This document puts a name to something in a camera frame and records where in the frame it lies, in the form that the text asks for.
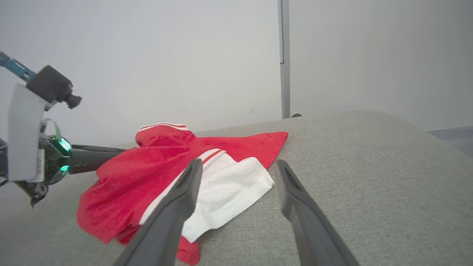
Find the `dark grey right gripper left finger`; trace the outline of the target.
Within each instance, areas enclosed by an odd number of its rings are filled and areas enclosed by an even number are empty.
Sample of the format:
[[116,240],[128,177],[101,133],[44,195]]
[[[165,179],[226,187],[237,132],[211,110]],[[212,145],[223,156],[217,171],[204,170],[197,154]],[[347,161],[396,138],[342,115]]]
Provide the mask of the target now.
[[203,162],[192,160],[114,266],[173,266],[184,222],[194,213]]

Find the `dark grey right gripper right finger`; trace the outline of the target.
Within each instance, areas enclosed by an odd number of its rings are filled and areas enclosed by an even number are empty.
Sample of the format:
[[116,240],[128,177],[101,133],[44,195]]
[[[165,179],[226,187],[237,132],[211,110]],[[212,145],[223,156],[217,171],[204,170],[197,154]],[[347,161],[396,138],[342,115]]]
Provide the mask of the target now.
[[301,266],[359,266],[324,212],[289,164],[277,160],[276,186],[281,211],[291,223]]

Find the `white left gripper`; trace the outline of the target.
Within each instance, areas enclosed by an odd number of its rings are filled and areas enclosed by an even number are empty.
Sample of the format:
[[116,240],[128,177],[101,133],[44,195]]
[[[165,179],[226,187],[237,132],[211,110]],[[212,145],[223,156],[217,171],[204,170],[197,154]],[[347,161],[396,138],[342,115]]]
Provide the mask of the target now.
[[71,146],[57,123],[53,124],[54,134],[47,135],[45,130],[51,120],[44,118],[44,112],[51,106],[24,85],[14,87],[7,117],[7,181],[28,195],[31,207],[43,200],[49,186],[61,181],[69,169],[70,174],[93,172],[126,151]]

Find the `red and white jersey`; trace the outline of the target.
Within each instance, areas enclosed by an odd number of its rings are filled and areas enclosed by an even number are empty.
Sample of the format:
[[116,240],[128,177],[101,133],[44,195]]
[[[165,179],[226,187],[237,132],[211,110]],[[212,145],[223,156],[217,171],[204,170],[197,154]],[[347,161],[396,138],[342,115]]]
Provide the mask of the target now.
[[194,213],[184,222],[177,258],[199,263],[197,239],[224,226],[274,185],[268,169],[288,138],[287,132],[247,137],[197,137],[182,124],[140,128],[137,147],[105,162],[98,180],[81,195],[76,220],[104,243],[128,244],[182,175],[199,158],[203,163]]

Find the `grey fabric sofa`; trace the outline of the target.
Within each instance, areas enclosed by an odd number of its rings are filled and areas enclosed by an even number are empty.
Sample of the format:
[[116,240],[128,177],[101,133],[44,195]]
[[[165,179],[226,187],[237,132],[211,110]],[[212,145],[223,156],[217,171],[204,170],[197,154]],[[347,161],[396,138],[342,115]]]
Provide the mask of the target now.
[[[286,131],[286,160],[361,265],[473,266],[473,158],[397,116],[321,113],[196,132]],[[0,266],[111,266],[123,252],[76,222],[94,173],[65,178],[34,208],[0,188]]]

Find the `grey wall panel strip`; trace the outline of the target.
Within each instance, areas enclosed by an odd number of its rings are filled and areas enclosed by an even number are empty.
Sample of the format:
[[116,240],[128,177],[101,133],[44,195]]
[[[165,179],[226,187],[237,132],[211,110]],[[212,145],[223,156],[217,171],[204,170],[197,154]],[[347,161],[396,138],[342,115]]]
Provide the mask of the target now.
[[282,118],[290,118],[290,17],[289,0],[278,0],[279,66]]

